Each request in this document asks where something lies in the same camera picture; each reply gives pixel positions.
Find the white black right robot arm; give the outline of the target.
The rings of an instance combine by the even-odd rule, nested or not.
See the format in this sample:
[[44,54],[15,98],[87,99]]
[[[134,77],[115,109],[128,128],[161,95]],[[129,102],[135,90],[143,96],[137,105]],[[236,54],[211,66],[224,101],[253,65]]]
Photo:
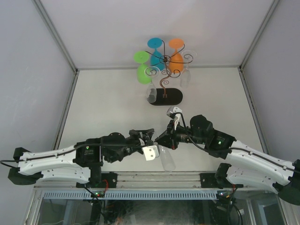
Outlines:
[[233,185],[271,191],[290,204],[300,204],[300,161],[286,161],[250,148],[235,137],[214,129],[203,115],[181,126],[182,113],[172,113],[165,132],[156,142],[172,150],[191,143],[210,156],[224,160],[215,173],[219,188]]

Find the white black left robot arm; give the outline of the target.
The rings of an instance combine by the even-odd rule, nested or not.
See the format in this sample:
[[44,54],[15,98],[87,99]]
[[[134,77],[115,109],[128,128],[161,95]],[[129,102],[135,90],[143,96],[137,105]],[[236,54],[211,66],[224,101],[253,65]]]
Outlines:
[[104,162],[120,162],[136,152],[146,161],[159,156],[158,146],[153,142],[153,129],[130,130],[129,137],[111,133],[100,138],[90,138],[69,147],[30,152],[16,148],[8,179],[15,185],[33,185],[38,180],[76,182],[78,187],[96,188],[104,184],[101,168]]

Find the blue plastic wine glass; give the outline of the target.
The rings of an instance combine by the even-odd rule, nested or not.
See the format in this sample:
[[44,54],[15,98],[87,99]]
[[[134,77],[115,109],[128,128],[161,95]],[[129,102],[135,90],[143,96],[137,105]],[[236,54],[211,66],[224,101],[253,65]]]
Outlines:
[[153,49],[154,52],[152,53],[150,57],[150,65],[157,67],[160,71],[162,71],[165,66],[162,63],[161,57],[162,53],[158,51],[158,48],[163,44],[162,40],[160,38],[151,38],[148,42],[147,45],[149,48]]

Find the clear upside-down glass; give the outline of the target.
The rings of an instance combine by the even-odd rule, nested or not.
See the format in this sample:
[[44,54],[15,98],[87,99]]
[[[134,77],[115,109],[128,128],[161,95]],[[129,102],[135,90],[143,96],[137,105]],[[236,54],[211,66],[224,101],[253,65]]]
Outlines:
[[167,147],[159,145],[157,142],[154,142],[154,145],[156,146],[154,150],[155,157],[160,158],[163,169],[168,173],[174,171],[176,165],[169,152],[169,149]]

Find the clear champagne flute front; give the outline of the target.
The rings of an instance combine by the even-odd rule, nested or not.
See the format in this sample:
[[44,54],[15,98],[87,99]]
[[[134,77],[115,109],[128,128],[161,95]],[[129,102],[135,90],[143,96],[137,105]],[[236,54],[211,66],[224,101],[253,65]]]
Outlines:
[[157,99],[157,89],[153,81],[160,75],[160,72],[157,66],[149,66],[144,71],[145,75],[150,79],[146,92],[146,99],[149,103],[154,103]]

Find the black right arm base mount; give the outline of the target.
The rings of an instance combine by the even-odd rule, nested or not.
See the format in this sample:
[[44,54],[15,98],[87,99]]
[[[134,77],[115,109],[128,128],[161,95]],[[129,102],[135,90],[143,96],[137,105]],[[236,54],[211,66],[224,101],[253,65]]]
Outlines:
[[217,183],[215,178],[215,173],[213,172],[204,172],[200,174],[201,188],[219,188],[222,187]]

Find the clear champagne flute back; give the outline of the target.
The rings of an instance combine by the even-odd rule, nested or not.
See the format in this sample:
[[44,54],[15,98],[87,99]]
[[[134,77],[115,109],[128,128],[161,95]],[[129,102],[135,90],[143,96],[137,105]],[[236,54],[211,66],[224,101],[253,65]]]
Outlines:
[[197,53],[193,50],[184,50],[181,53],[184,61],[184,69],[180,74],[180,87],[187,88],[191,79],[191,73],[189,70],[189,65],[197,57]]

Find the green plastic wine glass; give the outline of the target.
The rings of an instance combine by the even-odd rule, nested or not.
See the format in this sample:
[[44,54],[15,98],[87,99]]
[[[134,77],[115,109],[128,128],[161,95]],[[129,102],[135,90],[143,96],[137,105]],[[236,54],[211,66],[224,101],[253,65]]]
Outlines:
[[149,54],[146,51],[138,51],[134,54],[134,61],[139,64],[137,68],[137,80],[141,84],[151,82],[151,79],[145,74],[145,69],[148,67],[146,62],[149,58]]

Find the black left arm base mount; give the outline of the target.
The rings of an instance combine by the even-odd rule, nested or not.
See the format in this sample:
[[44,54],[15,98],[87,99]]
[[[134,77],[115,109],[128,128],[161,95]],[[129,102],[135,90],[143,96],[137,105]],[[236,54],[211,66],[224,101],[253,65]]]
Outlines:
[[85,184],[76,183],[77,188],[116,188],[118,181],[118,174],[115,172],[102,173],[100,177],[89,178]]

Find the clear champagne flute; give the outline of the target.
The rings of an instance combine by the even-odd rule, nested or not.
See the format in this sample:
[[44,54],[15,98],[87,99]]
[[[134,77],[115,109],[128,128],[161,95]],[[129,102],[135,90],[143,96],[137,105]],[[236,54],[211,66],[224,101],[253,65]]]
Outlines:
[[197,53],[193,50],[184,50],[181,53],[184,61],[184,69],[180,74],[180,87],[187,88],[191,79],[191,73],[189,70],[189,65],[197,57]]
[[146,92],[146,99],[149,103],[154,103],[157,99],[157,89],[153,81],[160,75],[160,72],[157,66],[149,66],[144,71],[145,75],[150,79]]

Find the orange plastic wine glass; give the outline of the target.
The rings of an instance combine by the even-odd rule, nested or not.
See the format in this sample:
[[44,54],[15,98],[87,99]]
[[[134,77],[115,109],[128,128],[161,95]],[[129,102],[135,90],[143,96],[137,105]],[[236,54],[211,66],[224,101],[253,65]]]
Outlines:
[[173,74],[179,74],[184,69],[184,60],[179,50],[184,47],[184,41],[180,38],[174,38],[169,41],[169,47],[174,49],[169,62],[169,69]]

